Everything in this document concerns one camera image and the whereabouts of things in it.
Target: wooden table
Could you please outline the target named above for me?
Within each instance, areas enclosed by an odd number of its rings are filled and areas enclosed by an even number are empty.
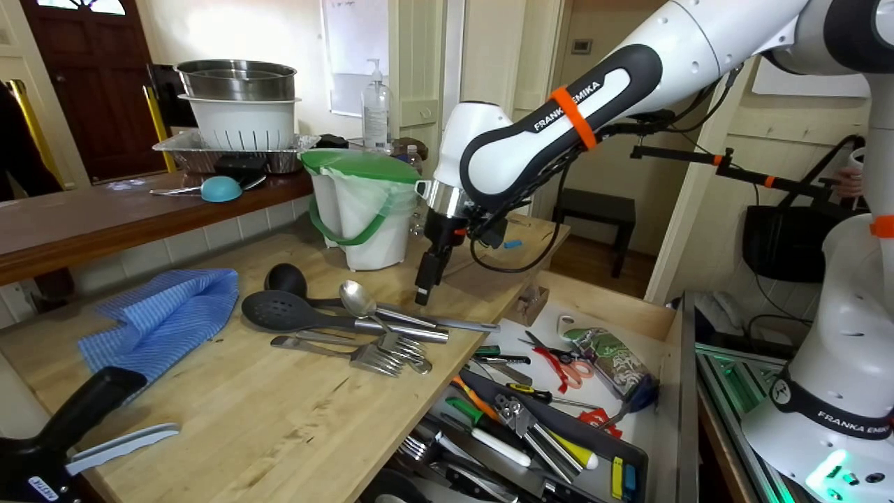
[[[524,238],[524,245],[487,257],[526,264],[550,229],[543,221],[515,221],[508,238]],[[246,296],[262,288],[271,264],[293,263],[311,280],[311,296],[335,296],[345,280],[357,280],[373,299],[413,310],[420,254],[423,245],[413,239],[405,268],[353,273],[338,254],[321,252],[311,226],[297,226],[198,264],[237,268]],[[530,270],[487,273],[456,249],[431,306],[417,312],[494,320],[528,280]],[[90,377],[75,340],[100,326],[109,320],[92,303],[75,303],[2,333],[0,352],[47,411],[56,411]],[[268,333],[236,312],[223,333],[95,428],[85,444],[158,422],[181,423],[177,439],[95,470],[92,484],[104,498],[354,499],[476,352],[480,334],[454,333],[447,344],[427,344],[433,372],[405,368],[399,377],[361,372],[341,356],[271,349],[268,340]]]
[[[307,196],[311,179],[304,172],[268,179],[233,204],[151,196],[151,189],[170,187],[181,187],[181,172],[127,175],[95,187],[0,200],[0,285]]]

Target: sink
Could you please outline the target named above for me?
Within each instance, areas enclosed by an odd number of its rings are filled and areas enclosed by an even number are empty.
[[[0,352],[0,439],[32,439],[47,419],[47,408]]]

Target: blue rag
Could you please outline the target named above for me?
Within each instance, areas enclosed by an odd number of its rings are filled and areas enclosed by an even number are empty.
[[[220,333],[237,299],[241,281],[233,268],[167,270],[100,303],[100,312],[117,319],[117,326],[79,340],[79,345],[92,372],[120,365],[141,372],[151,386]]]

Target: bucket handle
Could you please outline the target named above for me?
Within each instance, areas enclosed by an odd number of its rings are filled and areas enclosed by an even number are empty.
[[[380,226],[384,221],[388,218],[388,210],[391,210],[391,199],[395,199],[395,189],[388,189],[388,199],[385,204],[375,212],[375,218],[354,235],[354,238],[345,238],[338,232],[334,232],[325,218],[320,214],[320,205],[315,200],[311,204],[311,222],[334,243],[338,245],[361,245],[367,243]]]

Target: white robotic arm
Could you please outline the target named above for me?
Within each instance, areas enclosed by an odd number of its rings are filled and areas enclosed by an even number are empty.
[[[894,0],[672,0],[586,76],[511,122],[498,106],[462,102],[444,129],[440,168],[420,185],[431,252],[417,302],[441,281],[463,235],[487,238],[564,169],[600,131],[673,106],[754,52],[790,73],[863,73],[871,85],[866,145],[870,221],[827,238],[815,323],[747,415],[751,447],[818,499],[846,472],[853,499],[894,499]]]

